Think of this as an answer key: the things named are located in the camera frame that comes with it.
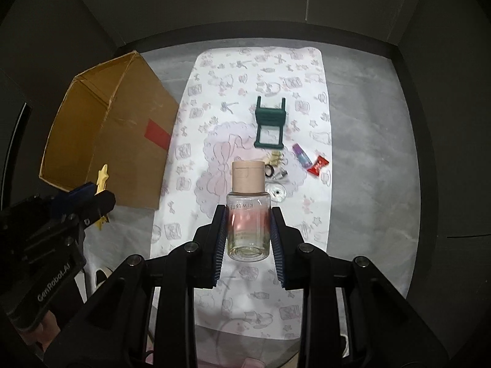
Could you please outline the person left hand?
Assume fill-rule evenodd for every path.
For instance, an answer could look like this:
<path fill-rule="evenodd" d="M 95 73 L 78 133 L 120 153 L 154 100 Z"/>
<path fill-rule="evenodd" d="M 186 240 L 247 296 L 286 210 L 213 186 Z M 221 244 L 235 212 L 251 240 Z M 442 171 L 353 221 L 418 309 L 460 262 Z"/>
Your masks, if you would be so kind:
<path fill-rule="evenodd" d="M 61 331 L 56 317 L 51 311 L 46 312 L 35 329 L 21 331 L 15 328 L 15 330 L 22 339 L 17 360 L 34 366 L 44 364 L 44 357 L 48 347 Z"/>

